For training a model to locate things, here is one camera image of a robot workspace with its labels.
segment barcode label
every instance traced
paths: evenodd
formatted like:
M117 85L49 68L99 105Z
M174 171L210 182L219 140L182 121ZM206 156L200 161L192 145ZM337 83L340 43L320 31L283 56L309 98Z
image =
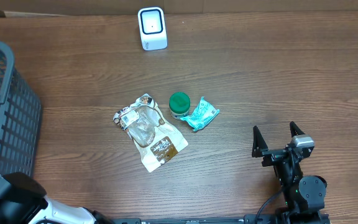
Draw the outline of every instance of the barcode label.
M138 119L139 119L139 114L134 110L130 111L128 114L125 114L122 117L122 121L127 127L131 125L133 122L137 121Z

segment basket handle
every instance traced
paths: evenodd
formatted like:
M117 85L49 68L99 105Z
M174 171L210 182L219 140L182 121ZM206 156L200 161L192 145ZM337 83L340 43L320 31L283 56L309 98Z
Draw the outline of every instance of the basket handle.
M7 94L9 93L9 87L11 85L11 80L14 71L15 57L13 55L12 49L1 41L0 41L0 51L5 55L5 59L6 59L5 75L0 89L0 104L4 104L7 98Z

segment blue wrapper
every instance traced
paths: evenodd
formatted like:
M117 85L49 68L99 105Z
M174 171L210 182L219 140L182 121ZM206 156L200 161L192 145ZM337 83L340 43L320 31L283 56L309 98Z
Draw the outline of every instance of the blue wrapper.
M193 131L198 131L205 128L205 126L207 126L219 112L220 111L215 109L211 103L205 101L204 97L201 97L201 100L193 113L190 116L185 116L180 119L182 121L187 121L187 123L194 128Z

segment brown label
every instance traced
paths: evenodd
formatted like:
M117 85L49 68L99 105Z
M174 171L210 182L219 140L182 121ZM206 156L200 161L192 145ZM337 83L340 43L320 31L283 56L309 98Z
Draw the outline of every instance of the brown label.
M168 136L150 147L150 150L159 162L164 161L164 163L168 162L173 156L178 154L177 149L172 144L171 139L169 139Z

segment green lid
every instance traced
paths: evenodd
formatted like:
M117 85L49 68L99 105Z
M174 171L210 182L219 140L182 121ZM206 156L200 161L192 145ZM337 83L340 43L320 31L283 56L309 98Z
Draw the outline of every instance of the green lid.
M169 99L169 108L177 114L185 113L190 109L190 98L186 93L174 93Z

